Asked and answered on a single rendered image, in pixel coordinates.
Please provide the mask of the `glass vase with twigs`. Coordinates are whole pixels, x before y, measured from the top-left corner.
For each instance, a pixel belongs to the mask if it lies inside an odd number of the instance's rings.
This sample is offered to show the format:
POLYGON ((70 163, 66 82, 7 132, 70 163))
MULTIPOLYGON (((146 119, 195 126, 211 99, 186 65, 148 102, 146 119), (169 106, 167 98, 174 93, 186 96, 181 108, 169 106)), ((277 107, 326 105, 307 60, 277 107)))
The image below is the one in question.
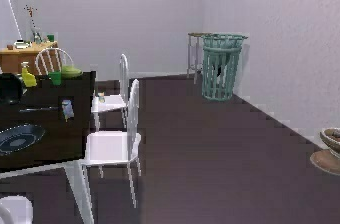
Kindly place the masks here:
POLYGON ((30 17, 30 30, 33 35, 32 40, 36 44, 41 44, 42 43, 41 29, 36 26, 36 23, 34 21, 35 13, 38 11, 38 9, 30 5, 25 5, 24 9, 26 10, 28 16, 30 17))

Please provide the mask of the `black knife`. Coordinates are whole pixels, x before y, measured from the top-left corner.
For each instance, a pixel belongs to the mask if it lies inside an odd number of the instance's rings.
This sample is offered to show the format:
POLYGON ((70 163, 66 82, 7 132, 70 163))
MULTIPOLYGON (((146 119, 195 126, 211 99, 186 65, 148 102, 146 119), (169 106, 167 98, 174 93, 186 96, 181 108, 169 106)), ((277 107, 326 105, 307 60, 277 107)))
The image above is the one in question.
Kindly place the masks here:
POLYGON ((57 111, 58 107, 42 107, 42 108, 26 108, 20 109, 20 113, 36 112, 36 111, 57 111))

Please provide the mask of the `dark blue plate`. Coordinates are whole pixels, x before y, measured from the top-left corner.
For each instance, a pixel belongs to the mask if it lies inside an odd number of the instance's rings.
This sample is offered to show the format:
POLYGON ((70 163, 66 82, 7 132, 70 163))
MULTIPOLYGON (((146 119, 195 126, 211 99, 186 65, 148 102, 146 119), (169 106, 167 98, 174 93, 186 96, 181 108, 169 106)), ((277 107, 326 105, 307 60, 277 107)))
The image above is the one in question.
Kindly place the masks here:
POLYGON ((0 131, 0 155, 9 155, 23 150, 38 141, 45 134, 45 129, 39 125, 24 124, 0 131))

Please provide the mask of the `wooden sideboard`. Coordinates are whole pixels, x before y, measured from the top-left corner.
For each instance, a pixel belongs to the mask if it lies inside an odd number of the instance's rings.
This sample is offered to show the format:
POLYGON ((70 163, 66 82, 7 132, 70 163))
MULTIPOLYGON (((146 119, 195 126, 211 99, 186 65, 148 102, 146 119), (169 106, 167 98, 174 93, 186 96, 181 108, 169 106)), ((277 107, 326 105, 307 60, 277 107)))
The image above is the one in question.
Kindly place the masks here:
POLYGON ((58 42, 46 42, 41 44, 32 43, 31 47, 25 49, 13 48, 9 50, 4 48, 0 50, 0 68, 3 73, 20 74, 22 71, 22 62, 28 62, 28 71, 33 75, 38 75, 38 70, 35 66, 36 56, 45 48, 57 48, 58 42))

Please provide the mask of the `brown plant pot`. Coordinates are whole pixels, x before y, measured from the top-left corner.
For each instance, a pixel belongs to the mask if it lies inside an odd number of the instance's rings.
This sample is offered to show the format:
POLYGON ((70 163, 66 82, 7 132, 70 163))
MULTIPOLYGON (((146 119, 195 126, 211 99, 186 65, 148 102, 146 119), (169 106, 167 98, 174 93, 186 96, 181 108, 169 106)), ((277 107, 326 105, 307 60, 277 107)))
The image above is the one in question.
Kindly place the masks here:
POLYGON ((325 128, 319 136, 327 149, 314 152, 310 162, 323 172, 340 176, 340 128, 325 128))

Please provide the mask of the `black pot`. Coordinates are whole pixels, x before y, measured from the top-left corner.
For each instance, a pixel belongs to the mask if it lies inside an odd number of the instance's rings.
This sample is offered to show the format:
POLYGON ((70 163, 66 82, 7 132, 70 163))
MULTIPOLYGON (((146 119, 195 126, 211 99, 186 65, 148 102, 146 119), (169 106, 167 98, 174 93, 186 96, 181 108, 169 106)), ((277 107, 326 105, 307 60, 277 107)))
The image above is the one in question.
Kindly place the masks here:
POLYGON ((0 100, 9 104, 18 103, 23 95, 23 84, 19 77, 12 73, 0 74, 0 100))

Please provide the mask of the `white floor lamp pole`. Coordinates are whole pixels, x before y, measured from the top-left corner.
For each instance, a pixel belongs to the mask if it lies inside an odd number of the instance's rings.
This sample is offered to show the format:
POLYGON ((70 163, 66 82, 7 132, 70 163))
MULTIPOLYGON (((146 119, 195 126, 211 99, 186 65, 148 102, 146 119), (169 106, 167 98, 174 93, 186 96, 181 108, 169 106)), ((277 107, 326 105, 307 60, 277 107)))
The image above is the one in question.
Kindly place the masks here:
POLYGON ((8 0, 8 3, 9 3, 11 14, 12 14, 12 17, 14 19, 15 26, 16 26, 16 30, 17 30, 17 34, 18 34, 17 39, 21 40, 23 38, 22 38, 22 34, 20 32, 20 29, 19 29, 19 25, 18 25, 18 21, 17 21, 16 15, 15 15, 13 0, 8 0))

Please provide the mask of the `green bowl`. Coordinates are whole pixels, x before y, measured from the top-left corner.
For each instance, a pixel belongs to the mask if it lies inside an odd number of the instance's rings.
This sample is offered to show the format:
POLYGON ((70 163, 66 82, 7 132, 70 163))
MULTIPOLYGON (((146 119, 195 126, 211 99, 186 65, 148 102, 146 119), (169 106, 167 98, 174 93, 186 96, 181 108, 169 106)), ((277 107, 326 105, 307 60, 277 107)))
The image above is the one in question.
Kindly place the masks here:
POLYGON ((63 78, 75 78, 82 75, 82 71, 74 66, 65 65, 62 67, 61 75, 63 78))

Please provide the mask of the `yellow spray bottle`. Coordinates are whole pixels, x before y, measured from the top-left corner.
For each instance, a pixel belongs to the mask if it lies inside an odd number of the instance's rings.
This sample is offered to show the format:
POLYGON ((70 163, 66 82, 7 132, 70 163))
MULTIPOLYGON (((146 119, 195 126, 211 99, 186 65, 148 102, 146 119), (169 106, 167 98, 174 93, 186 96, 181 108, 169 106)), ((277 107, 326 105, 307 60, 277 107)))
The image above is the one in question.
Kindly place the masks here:
POLYGON ((21 63, 21 76, 26 87, 36 87, 37 81, 35 76, 28 71, 29 63, 27 61, 21 63))

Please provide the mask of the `white bowl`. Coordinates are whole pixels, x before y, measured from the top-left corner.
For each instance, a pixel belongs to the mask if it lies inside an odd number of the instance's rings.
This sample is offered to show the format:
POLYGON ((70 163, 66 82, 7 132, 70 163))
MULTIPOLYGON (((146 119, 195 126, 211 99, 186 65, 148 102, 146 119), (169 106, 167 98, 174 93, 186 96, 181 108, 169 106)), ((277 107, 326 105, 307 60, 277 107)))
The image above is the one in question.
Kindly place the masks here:
POLYGON ((14 47, 16 49, 26 49, 26 48, 31 47, 31 46, 32 46, 32 44, 29 41, 24 41, 24 40, 17 40, 14 43, 14 47))

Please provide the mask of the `green cup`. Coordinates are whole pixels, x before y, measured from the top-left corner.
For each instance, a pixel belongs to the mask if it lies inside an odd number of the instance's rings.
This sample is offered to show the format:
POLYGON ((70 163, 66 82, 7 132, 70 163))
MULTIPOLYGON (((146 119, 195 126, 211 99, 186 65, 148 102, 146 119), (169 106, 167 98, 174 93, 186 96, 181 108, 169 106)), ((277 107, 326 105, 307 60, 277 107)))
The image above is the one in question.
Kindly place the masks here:
POLYGON ((61 73, 59 71, 49 72, 48 76, 54 85, 61 84, 61 73))

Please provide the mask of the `small wooden side table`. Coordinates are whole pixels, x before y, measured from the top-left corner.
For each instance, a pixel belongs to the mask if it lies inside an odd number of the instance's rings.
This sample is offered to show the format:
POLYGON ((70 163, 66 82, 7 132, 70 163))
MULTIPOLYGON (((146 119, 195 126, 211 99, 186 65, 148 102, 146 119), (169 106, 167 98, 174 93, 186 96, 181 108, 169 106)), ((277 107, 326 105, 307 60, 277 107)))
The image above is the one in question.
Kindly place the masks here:
POLYGON ((187 77, 194 73, 193 82, 197 83, 198 75, 202 72, 203 63, 200 61, 199 50, 200 40, 207 35, 207 32, 191 32, 188 34, 187 49, 187 77))

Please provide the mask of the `dark dining table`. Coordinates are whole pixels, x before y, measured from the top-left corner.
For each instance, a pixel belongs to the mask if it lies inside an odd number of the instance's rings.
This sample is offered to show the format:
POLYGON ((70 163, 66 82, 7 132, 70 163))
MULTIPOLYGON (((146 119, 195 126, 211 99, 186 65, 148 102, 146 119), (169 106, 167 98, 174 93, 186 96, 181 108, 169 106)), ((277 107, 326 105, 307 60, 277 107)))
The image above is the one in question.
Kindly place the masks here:
POLYGON ((17 104, 0 103, 0 131, 33 124, 45 129, 37 143, 0 155, 0 179, 63 168, 84 224, 95 224, 89 184, 80 160, 85 156, 96 73, 85 72, 54 86, 42 80, 26 91, 17 104), (70 100, 74 117, 64 119, 62 101, 70 100), (57 111, 20 113, 20 109, 58 107, 57 111))

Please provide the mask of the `teal slatted waste basket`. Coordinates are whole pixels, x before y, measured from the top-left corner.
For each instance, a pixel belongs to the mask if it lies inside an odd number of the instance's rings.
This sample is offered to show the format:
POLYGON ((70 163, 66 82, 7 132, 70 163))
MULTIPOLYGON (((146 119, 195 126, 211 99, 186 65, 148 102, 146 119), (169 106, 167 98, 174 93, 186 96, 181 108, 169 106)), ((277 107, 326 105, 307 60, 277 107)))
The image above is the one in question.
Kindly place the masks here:
POLYGON ((232 98, 239 56, 247 36, 212 33, 203 36, 202 96, 213 101, 232 98))

